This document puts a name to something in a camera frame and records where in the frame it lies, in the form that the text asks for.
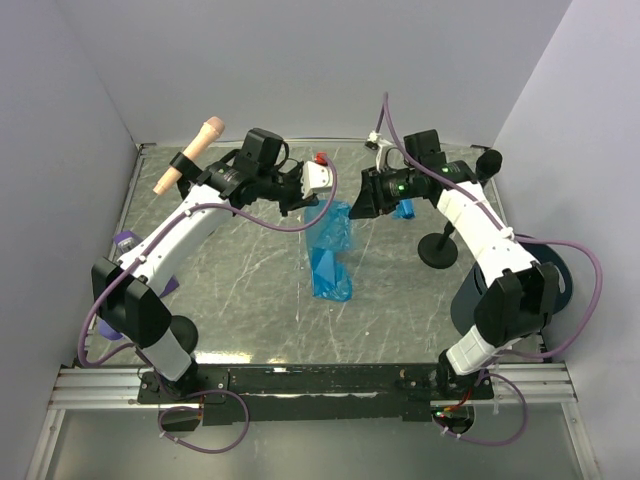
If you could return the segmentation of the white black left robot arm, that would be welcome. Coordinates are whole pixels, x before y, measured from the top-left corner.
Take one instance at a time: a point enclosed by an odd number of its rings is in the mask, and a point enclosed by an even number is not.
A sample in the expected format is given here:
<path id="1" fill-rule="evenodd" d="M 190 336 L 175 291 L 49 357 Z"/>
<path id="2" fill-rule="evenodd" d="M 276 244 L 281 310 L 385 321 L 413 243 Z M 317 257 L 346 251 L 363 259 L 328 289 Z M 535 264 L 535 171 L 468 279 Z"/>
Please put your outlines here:
<path id="1" fill-rule="evenodd" d="M 169 279 L 218 227 L 258 199 L 278 203 L 283 215 L 313 203 L 312 183 L 331 182 L 326 168 L 314 173 L 314 162 L 298 162 L 282 171 L 284 140 L 269 131 L 250 130 L 241 148 L 205 169 L 195 160 L 224 130 L 220 119 L 205 122 L 178 153 L 154 191 L 161 195 L 179 182 L 189 193 L 174 212 L 118 261 L 101 260 L 92 268 L 97 315 L 130 340 L 163 377 L 161 388 L 184 402 L 196 393 L 198 365 L 171 329 L 173 317 L 160 299 Z"/>

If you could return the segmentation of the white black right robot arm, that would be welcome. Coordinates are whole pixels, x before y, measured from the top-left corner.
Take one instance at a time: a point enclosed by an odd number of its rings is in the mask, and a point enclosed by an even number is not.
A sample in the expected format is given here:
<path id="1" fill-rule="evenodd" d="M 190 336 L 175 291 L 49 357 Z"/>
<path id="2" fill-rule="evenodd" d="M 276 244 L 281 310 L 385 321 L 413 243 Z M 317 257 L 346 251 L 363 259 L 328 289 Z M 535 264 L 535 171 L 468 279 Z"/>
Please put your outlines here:
<path id="1" fill-rule="evenodd" d="M 474 168 L 463 161 L 449 162 L 437 132 L 427 130 L 404 139 L 403 148 L 416 166 L 396 169 L 387 161 L 395 146 L 379 132 L 372 131 L 365 145 L 375 151 L 375 164 L 361 172 L 350 218 L 377 218 L 402 200 L 426 199 L 447 223 L 442 233 L 420 240 L 422 261 L 436 269 L 451 266 L 457 248 L 450 236 L 458 233 L 481 272 L 485 290 L 473 308 L 471 326 L 440 354 L 436 367 L 440 393 L 458 398 L 502 350 L 548 325 L 559 294 L 559 273 L 516 240 L 486 199 L 484 187 L 502 166 L 498 151 L 482 153 Z"/>

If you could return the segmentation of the blue detached trash bag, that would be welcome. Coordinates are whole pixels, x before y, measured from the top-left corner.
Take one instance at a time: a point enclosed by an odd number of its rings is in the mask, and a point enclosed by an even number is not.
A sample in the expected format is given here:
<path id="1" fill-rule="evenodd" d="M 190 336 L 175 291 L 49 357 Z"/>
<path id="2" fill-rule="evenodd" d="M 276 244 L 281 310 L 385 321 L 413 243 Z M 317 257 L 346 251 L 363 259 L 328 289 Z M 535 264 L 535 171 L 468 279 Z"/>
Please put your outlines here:
<path id="1" fill-rule="evenodd" d="M 334 302 L 352 297 L 352 280 L 339 256 L 353 247 L 350 205 L 334 200 L 320 221 L 304 231 L 312 295 Z"/>

